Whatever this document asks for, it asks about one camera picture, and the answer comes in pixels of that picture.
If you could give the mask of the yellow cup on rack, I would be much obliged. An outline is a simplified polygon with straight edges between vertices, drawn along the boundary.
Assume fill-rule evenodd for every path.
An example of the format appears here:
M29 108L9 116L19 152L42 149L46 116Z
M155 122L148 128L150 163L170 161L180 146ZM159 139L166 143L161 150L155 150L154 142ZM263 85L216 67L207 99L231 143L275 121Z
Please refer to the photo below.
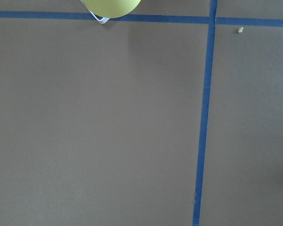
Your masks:
M133 11L141 0L82 0L84 6L100 17L118 18Z

